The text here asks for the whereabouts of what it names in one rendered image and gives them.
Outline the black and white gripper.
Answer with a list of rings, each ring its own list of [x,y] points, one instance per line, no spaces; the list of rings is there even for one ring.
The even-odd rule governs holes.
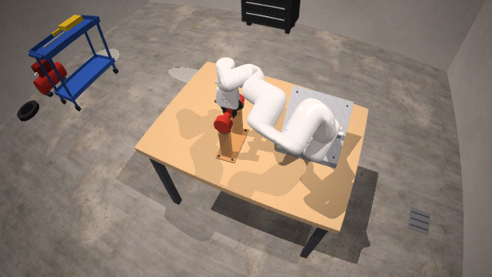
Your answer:
[[[227,108],[233,109],[232,118],[237,115],[237,110],[244,108],[243,104],[241,103],[241,97],[238,88],[236,88],[232,92],[222,92],[217,87],[216,99],[214,100],[214,102],[221,107],[223,114],[225,113]]]

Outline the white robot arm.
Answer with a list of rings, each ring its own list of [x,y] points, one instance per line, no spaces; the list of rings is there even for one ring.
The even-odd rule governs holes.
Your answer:
[[[216,63],[216,71],[215,83],[220,91],[242,88],[244,98],[254,105],[247,117],[249,126],[284,150],[295,155],[303,153],[308,159],[320,162],[337,135],[343,136],[342,127],[331,110],[315,98],[301,102],[284,131],[279,132],[274,126],[286,106],[287,96],[265,81],[259,67],[246,64],[235,68],[233,59],[221,58]]]

